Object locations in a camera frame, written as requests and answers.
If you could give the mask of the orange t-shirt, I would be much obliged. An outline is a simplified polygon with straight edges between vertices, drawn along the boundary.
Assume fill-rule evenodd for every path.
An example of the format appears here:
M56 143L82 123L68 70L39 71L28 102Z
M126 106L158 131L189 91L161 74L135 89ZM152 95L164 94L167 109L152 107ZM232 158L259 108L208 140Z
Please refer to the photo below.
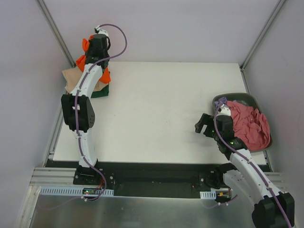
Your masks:
M88 50L88 46L89 46L89 39L92 38L93 35L91 35L88 39L83 39L82 40L82 49L84 51L84 54L79 57L76 60L76 65L78 66L78 68L84 72L85 70L85 60L86 60L86 51ZM102 74L99 78L98 81L104 83L104 84L109 84L111 82L111 77L110 77L110 71L109 71L109 67L108 67L108 62L109 60L105 60L103 62L98 63L97 65L100 66L102 68Z

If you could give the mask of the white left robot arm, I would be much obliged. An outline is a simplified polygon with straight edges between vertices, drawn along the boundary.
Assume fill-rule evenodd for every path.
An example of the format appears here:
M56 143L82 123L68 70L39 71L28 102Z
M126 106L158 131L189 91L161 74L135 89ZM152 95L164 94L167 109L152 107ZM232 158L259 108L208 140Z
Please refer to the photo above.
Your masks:
M110 39L107 34L99 33L85 41L84 45L83 74L72 92L62 95L61 104L64 122L77 139L79 166L76 176L95 185L100 181L101 174L95 167L97 156L92 139L95 112L91 105L91 95L107 69Z

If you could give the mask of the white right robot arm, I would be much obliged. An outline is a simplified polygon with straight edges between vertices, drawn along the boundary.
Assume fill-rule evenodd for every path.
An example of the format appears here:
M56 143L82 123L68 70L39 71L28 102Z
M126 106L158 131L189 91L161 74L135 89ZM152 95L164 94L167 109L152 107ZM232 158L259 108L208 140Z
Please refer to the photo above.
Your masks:
M257 228L292 228L295 225L295 201L282 192L260 169L245 143L234 135L230 116L203 113L195 132L216 141L228 162L205 177L207 186L231 188L250 208Z

